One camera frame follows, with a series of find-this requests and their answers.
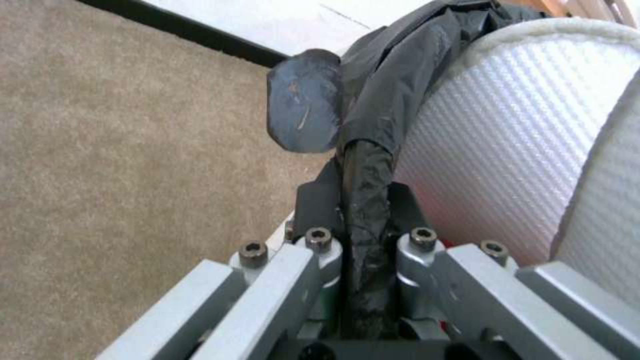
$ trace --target hex socket bolt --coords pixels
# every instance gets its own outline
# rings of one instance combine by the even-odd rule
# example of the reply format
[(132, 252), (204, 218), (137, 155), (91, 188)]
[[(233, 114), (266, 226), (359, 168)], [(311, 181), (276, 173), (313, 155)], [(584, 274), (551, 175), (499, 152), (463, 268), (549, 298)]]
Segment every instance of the hex socket bolt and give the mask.
[(492, 258), (500, 266), (507, 265), (509, 249), (501, 242), (495, 240), (484, 240), (480, 242), (480, 250)]
[(428, 227), (415, 227), (411, 230), (409, 241), (418, 250), (429, 252), (436, 246), (438, 235)]
[(331, 250), (331, 231), (325, 227), (312, 227), (305, 234), (305, 245), (316, 253), (324, 253)]
[(259, 268), (267, 263), (269, 249), (263, 244), (256, 241), (245, 243), (238, 250), (240, 264), (248, 268)]

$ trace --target gray metal frame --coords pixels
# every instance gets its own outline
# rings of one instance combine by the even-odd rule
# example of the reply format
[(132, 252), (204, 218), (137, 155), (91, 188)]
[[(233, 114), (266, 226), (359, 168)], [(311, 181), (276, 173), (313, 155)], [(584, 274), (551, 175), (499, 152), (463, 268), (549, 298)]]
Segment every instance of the gray metal frame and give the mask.
[(320, 288), (317, 256), (283, 244), (192, 359), (265, 359), (298, 333)]
[(493, 331), (524, 359), (614, 359), (475, 245), (438, 252), (417, 282), (462, 338)]
[(240, 272), (203, 260), (97, 359), (184, 359), (244, 289)]
[(520, 269), (516, 277), (620, 359), (640, 359), (640, 315), (560, 262)]

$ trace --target black tarp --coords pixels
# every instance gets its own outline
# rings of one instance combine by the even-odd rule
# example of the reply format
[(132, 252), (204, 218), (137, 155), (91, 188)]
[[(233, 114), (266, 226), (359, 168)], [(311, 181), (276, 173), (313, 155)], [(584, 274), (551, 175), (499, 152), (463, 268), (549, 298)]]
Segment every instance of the black tarp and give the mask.
[(343, 338), (396, 336), (395, 247), (385, 236), (388, 187), (430, 86), (479, 37), (543, 17), (495, 1), (436, 0), (362, 37), (342, 57), (342, 102), (331, 109), (340, 110), (337, 187), (347, 232)]

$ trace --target floor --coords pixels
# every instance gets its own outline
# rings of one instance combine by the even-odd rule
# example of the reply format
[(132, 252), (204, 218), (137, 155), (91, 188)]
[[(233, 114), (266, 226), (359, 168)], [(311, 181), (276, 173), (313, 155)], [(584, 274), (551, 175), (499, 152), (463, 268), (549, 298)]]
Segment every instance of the floor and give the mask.
[(269, 139), (264, 67), (73, 0), (1, 1), (0, 34), (3, 359), (94, 357), (329, 157)]

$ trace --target black plastic part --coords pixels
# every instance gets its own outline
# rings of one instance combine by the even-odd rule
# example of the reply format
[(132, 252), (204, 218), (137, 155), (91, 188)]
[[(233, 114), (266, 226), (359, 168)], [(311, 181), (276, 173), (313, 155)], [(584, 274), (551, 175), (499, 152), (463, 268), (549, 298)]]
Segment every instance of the black plastic part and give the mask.
[(283, 61), (267, 75), (267, 131), (283, 149), (325, 152), (340, 126), (340, 58), (312, 49)]
[(387, 236), (393, 236), (397, 239), (403, 234), (410, 233), (416, 227), (430, 227), (409, 186), (396, 182), (391, 183), (388, 199), (391, 219), (387, 227)]
[(270, 353), (269, 360), (517, 360), (502, 341), (316, 341), (284, 340)]
[(332, 158), (315, 181), (298, 186), (293, 218), (293, 239), (305, 235), (311, 227), (325, 227), (336, 239), (343, 239), (345, 230), (340, 210), (340, 172)]
[(431, 85), (469, 43), (542, 17), (496, 1), (436, 0), (361, 38), (342, 57), (343, 123), (336, 151), (348, 234), (343, 338), (397, 335), (394, 246), (385, 230), (392, 216), (388, 187)]
[(274, 67), (277, 63), (288, 58), (277, 51), (164, 11), (140, 0), (78, 1), (262, 66)]

